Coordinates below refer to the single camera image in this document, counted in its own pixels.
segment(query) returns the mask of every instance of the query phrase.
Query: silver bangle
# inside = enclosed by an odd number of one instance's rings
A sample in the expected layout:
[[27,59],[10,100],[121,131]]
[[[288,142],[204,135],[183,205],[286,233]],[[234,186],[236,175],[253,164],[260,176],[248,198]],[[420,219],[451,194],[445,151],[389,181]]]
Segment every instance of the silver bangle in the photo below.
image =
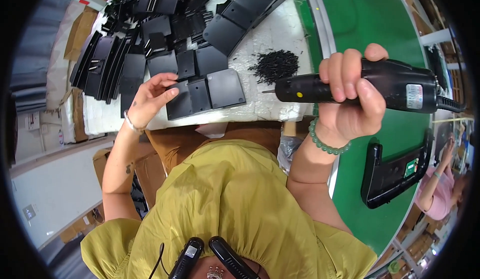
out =
[[145,127],[144,128],[137,128],[137,127],[134,126],[134,124],[132,124],[132,122],[128,118],[128,109],[126,109],[123,112],[123,116],[125,117],[125,122],[127,122],[127,125],[130,127],[130,129],[133,132],[137,133],[138,135],[142,135],[144,133]]

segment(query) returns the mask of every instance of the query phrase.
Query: yellow shirt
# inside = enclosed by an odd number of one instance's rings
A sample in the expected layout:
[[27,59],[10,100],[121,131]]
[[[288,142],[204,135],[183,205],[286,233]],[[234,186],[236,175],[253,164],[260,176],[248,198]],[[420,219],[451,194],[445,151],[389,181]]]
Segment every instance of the yellow shirt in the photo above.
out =
[[[264,147],[245,140],[211,142],[171,170],[142,222],[114,219],[81,242],[101,279],[147,279],[159,246],[170,272],[193,236],[223,237],[272,279],[363,278],[376,254],[352,235],[315,222],[286,188],[287,176]],[[159,267],[153,278],[167,278]]]

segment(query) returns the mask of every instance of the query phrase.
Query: hand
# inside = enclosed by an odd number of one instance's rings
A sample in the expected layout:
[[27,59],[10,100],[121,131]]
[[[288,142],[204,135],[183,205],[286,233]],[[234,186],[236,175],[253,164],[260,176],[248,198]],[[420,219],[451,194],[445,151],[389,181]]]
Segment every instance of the hand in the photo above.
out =
[[[370,61],[388,58],[387,50],[378,44],[369,44],[365,57]],[[387,104],[378,90],[362,75],[362,54],[349,48],[323,59],[319,66],[320,79],[330,84],[335,101],[359,98],[361,107],[346,104],[318,104],[317,136],[325,144],[340,148],[351,139],[373,135],[382,126]]]
[[455,147],[455,141],[452,136],[448,137],[447,143],[443,148],[443,153],[441,154],[440,163],[443,163],[445,167],[450,165],[450,162],[453,158],[453,149]]
[[178,88],[165,91],[177,83],[178,76],[171,72],[159,73],[140,85],[128,109],[128,118],[136,128],[144,128],[165,106],[179,94]]

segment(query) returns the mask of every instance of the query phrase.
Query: pink shirt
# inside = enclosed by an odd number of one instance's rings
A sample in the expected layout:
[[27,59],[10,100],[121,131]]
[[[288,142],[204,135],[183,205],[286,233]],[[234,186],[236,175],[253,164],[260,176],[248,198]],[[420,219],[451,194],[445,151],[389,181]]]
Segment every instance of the pink shirt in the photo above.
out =
[[[423,187],[428,183],[430,177],[434,174],[436,168],[429,167],[425,176],[423,176],[420,181],[420,187],[418,188],[417,195],[415,196],[415,204],[419,205],[420,194],[423,191]],[[445,172],[441,173],[440,180],[438,181],[437,187],[433,192],[433,202],[428,211],[421,209],[427,216],[432,219],[439,221],[447,216],[450,212],[450,199],[452,198],[452,190],[455,179],[453,178],[452,170],[448,168]]]

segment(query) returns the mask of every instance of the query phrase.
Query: pile of screws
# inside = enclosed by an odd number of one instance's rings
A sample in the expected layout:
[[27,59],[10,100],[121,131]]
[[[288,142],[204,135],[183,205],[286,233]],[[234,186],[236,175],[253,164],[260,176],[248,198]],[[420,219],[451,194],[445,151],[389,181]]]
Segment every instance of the pile of screws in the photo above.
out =
[[258,54],[258,63],[249,67],[255,70],[257,83],[271,85],[280,78],[288,78],[295,75],[299,68],[299,58],[290,51],[276,51],[268,54]]

